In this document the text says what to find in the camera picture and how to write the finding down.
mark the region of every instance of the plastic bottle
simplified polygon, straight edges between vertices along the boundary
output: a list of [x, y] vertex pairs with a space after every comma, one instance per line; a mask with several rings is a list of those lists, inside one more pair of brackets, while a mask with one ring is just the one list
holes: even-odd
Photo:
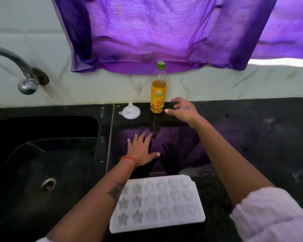
[[165, 71], [165, 62], [157, 62], [157, 71], [151, 76], [152, 90], [150, 93], [150, 110], [161, 113], [164, 110], [168, 74]]

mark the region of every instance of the yellow label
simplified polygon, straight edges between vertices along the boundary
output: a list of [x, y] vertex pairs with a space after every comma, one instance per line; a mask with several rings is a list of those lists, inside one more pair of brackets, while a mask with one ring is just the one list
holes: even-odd
[[165, 102], [165, 95], [166, 95], [166, 82], [161, 81], [154, 81], [152, 83], [152, 91], [150, 94], [150, 105], [154, 109], [161, 109], [164, 107]]

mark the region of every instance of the marble backsplash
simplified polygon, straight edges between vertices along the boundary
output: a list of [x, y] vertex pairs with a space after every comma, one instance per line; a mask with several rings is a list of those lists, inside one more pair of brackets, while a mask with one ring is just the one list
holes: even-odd
[[[0, 56], [0, 107], [148, 102], [148, 76], [70, 71], [70, 48], [51, 0], [0, 0], [0, 46], [49, 75], [33, 95], [17, 89], [19, 68]], [[166, 100], [303, 97], [303, 67], [249, 64], [242, 72], [203, 67], [171, 74]]]

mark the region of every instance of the white ice tray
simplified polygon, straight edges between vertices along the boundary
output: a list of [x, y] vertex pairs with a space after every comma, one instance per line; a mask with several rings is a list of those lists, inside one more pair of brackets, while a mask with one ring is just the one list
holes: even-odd
[[174, 175], [130, 179], [110, 220], [110, 232], [203, 222], [206, 219], [195, 183]]

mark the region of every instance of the bracelet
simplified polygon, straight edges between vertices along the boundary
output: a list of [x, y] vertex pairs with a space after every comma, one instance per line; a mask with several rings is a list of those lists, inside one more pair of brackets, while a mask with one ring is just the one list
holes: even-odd
[[125, 155], [125, 156], [122, 156], [120, 158], [120, 160], [123, 160], [123, 159], [131, 159], [135, 163], [135, 165], [136, 165], [135, 169], [137, 168], [138, 161], [137, 161], [137, 159], [135, 157], [132, 157], [132, 156], [129, 156], [129, 155]]

